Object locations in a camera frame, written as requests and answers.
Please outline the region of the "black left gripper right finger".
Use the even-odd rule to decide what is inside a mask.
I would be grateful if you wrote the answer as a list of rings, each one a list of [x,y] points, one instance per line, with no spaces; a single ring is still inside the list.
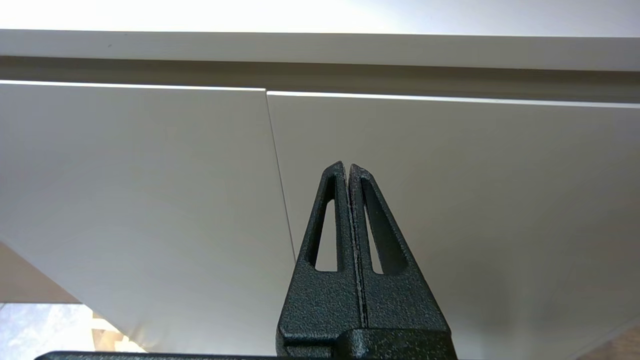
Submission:
[[[361,324],[349,331],[357,360],[455,360],[450,326],[372,173],[349,174]]]

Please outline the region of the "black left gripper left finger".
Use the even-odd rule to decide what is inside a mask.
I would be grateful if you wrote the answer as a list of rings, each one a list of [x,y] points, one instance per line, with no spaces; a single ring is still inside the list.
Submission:
[[[361,325],[351,209],[345,166],[338,161],[320,177],[285,302],[276,327],[276,353],[284,358],[334,358],[338,339]],[[329,202],[334,203],[336,271],[317,259]]]

